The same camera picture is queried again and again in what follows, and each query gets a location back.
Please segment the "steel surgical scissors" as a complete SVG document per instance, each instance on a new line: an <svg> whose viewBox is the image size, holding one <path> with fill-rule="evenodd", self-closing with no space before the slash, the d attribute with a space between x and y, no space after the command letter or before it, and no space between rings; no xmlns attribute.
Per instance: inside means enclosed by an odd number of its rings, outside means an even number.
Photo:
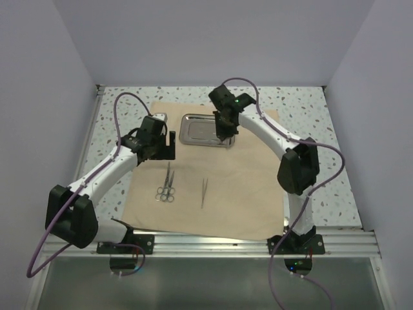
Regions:
<svg viewBox="0 0 413 310"><path fill-rule="evenodd" d="M175 172L173 171L168 179L168 183L166 185L166 191L162 195L162 201L164 202L173 202L174 201L174 192L175 188L173 188L173 181L174 181L174 174Z"/></svg>
<svg viewBox="0 0 413 310"><path fill-rule="evenodd" d="M160 202L164 194L167 192L168 181L169 181L169 176L166 175L163 185L157 188L156 197L155 197L157 202Z"/></svg>

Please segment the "beige cloth wrap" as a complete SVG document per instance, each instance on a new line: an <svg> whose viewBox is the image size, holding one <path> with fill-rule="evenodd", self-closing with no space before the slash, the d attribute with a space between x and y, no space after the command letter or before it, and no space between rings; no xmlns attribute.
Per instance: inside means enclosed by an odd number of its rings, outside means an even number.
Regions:
<svg viewBox="0 0 413 310"><path fill-rule="evenodd" d="M174 201L156 201L167 165ZM176 144L176 159L148 160L132 172L122 219L138 229L241 240L264 240L284 228L284 192L278 157L255 135L240 129L235 145ZM201 208L203 179L208 178Z"/></svg>

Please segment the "aluminium front rail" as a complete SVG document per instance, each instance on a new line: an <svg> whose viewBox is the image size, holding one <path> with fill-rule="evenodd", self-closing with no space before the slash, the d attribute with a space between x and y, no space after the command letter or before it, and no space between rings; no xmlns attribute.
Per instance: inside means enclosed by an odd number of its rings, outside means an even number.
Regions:
<svg viewBox="0 0 413 310"><path fill-rule="evenodd" d="M317 231L320 238L297 252L278 249L285 258L378 258L381 256L376 235L359 229L327 229ZM134 231L153 258L268 258L274 241L248 241L231 238L196 236L171 232Z"/></svg>

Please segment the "steel tweezers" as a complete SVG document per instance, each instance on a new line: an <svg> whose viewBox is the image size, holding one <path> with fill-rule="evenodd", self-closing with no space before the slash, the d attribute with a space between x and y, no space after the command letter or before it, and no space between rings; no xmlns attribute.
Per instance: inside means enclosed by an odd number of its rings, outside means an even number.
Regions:
<svg viewBox="0 0 413 310"><path fill-rule="evenodd" d="M203 183L202 183L202 190L201 190L201 208L204 207L207 188L208 188L208 178L204 178Z"/></svg>

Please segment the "steel forceps with rings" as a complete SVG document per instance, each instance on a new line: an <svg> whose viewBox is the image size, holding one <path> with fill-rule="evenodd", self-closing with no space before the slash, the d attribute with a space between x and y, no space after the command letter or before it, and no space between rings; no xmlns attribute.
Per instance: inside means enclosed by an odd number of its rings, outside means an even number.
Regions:
<svg viewBox="0 0 413 310"><path fill-rule="evenodd" d="M171 169L170 163L168 163L164 183L157 189L157 197L160 200L169 200L173 198L175 193L175 188L173 188L174 174L175 171Z"/></svg>

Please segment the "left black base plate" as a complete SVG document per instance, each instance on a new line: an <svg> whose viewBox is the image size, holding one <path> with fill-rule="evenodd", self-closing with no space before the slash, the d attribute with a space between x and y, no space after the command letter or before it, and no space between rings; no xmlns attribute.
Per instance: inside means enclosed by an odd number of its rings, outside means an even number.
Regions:
<svg viewBox="0 0 413 310"><path fill-rule="evenodd" d="M155 245L153 234L129 234L120 243L99 242L97 254L152 254Z"/></svg>

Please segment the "aluminium left side rail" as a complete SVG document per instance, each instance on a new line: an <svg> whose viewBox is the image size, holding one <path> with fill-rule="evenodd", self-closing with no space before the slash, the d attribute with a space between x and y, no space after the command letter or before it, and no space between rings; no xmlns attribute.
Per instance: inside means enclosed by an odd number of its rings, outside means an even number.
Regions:
<svg viewBox="0 0 413 310"><path fill-rule="evenodd" d="M63 139L68 159L65 161L65 177L56 181L59 185L67 187L81 174L93 121L99 106L98 97L103 95L105 88L106 85L101 83L93 85L81 83L75 88L68 86L64 88L66 105L63 119L68 122L68 125L60 137Z"/></svg>

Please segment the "steel scalpel handle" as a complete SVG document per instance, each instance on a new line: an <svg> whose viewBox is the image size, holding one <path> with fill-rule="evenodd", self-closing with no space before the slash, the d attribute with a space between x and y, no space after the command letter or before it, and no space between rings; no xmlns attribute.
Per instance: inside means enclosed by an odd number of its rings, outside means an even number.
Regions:
<svg viewBox="0 0 413 310"><path fill-rule="evenodd" d="M222 146L224 146L226 149L229 149L233 147L234 145L234 139L235 137L227 138L222 142Z"/></svg>

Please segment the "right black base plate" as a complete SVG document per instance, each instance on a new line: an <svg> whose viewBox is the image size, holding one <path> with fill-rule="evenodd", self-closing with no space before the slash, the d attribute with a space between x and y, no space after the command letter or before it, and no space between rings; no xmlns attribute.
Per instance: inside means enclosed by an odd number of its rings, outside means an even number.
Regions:
<svg viewBox="0 0 413 310"><path fill-rule="evenodd" d="M276 249L278 255L306 255L306 254L325 254L323 237L320 234L309 238L307 241L295 240L292 235L288 235Z"/></svg>

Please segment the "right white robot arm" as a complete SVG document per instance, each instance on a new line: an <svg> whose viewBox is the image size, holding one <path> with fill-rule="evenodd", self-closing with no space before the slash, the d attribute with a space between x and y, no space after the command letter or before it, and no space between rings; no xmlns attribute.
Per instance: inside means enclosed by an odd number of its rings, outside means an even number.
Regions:
<svg viewBox="0 0 413 310"><path fill-rule="evenodd" d="M310 191L319 174L319 158L315 141L283 128L259 107L259 100L247 93L233 95L225 85L209 93L217 137L224 141L243 127L258 137L280 160L277 181L288 194L290 219L287 232L274 250L303 253L316 236L312 218Z"/></svg>

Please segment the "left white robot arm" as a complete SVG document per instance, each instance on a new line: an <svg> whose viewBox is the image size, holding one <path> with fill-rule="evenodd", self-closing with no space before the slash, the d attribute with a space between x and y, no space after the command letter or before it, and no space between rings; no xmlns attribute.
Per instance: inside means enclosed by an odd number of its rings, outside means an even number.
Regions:
<svg viewBox="0 0 413 310"><path fill-rule="evenodd" d="M176 133L167 129L167 114L145 116L138 128L120 137L109 155L88 174L49 194L45 229L83 249L93 242L111 243L117 252L132 250L129 225L118 220L98 220L95 207L127 173L146 160L174 160Z"/></svg>

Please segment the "aluminium rail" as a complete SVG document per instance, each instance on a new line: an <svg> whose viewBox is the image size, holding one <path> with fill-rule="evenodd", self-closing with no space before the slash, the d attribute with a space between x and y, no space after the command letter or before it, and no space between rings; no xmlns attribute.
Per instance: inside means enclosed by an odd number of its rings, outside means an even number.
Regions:
<svg viewBox="0 0 413 310"><path fill-rule="evenodd" d="M81 83L75 88L68 86L64 88L66 105L63 119L68 122L68 125L60 137L63 139L68 159L65 161L65 177L56 181L59 185L67 187L81 174L93 121L99 106L98 97L103 95L105 88L106 85L101 83L93 85Z"/></svg>
<svg viewBox="0 0 413 310"><path fill-rule="evenodd" d="M327 229L317 231L320 238L297 252L278 249L285 258L378 258L381 256L376 235L359 229ZM231 238L196 236L171 232L134 231L153 258L268 258L274 241L248 241Z"/></svg>

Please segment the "steel instrument tray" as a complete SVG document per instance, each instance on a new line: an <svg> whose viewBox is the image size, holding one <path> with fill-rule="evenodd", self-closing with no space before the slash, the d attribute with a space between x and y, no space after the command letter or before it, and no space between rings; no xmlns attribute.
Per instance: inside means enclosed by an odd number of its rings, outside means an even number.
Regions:
<svg viewBox="0 0 413 310"><path fill-rule="evenodd" d="M179 140L184 145L225 148L216 135L213 115L185 114L181 119Z"/></svg>

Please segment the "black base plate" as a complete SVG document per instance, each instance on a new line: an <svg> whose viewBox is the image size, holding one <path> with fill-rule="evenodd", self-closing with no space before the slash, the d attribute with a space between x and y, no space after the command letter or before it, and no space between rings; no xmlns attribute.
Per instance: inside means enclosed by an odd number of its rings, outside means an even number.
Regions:
<svg viewBox="0 0 413 310"><path fill-rule="evenodd" d="M120 243L99 242L97 254L152 254L155 245L153 234L129 234Z"/></svg>
<svg viewBox="0 0 413 310"><path fill-rule="evenodd" d="M307 241L295 240L292 235L288 235L276 249L278 255L306 255L306 254L325 254L323 237L320 234L309 238Z"/></svg>

